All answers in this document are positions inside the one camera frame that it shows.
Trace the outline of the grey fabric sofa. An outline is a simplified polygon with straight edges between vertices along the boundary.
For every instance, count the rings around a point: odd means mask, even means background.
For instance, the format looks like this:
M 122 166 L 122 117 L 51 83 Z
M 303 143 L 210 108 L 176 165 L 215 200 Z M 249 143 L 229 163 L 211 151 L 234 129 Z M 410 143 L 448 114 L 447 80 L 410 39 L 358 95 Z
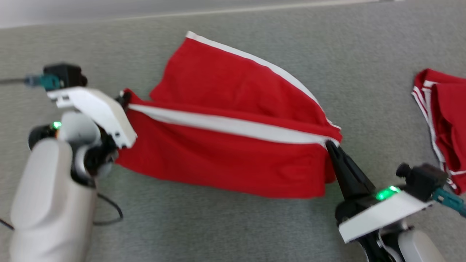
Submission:
M 139 97 L 161 80 L 187 31 L 254 54 L 299 79 L 340 126 L 343 149 L 376 187 L 403 163 L 437 165 L 411 95 L 424 68 L 466 77 L 466 0 L 402 0 L 148 17 L 0 30 L 0 78 L 66 61 L 89 86 Z M 173 183 L 115 166 L 99 191 L 124 220 L 96 227 L 89 262 L 363 262 L 323 198 L 284 200 Z

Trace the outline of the red shorts white side stripe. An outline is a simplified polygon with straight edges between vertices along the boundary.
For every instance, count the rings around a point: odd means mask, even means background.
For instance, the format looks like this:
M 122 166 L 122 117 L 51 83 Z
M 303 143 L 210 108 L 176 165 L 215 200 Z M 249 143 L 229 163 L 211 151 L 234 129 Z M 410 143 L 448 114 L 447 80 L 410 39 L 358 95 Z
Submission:
M 321 197 L 336 178 L 334 125 L 283 68 L 189 31 L 162 80 L 127 117 L 137 134 L 117 163 L 149 177 L 269 198 Z

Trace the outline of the red white sleeved jersey shirt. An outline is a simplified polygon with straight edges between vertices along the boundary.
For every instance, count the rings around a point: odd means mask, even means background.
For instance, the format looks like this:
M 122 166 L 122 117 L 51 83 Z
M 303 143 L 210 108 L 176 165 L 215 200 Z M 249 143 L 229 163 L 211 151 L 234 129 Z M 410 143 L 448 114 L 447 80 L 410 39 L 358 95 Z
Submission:
M 456 195 L 466 193 L 466 78 L 427 68 L 415 76 L 411 94 L 448 184 Z

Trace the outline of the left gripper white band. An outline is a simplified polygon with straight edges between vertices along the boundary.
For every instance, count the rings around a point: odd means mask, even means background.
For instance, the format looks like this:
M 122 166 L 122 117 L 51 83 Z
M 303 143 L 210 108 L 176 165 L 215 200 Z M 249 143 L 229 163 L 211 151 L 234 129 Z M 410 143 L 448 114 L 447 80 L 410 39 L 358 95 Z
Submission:
M 120 91 L 116 99 L 85 87 L 48 92 L 58 108 L 65 109 L 56 138 L 72 147 L 72 170 L 77 175 L 105 175 L 119 156 L 120 149 L 133 146 L 137 134 L 125 110 L 131 92 Z

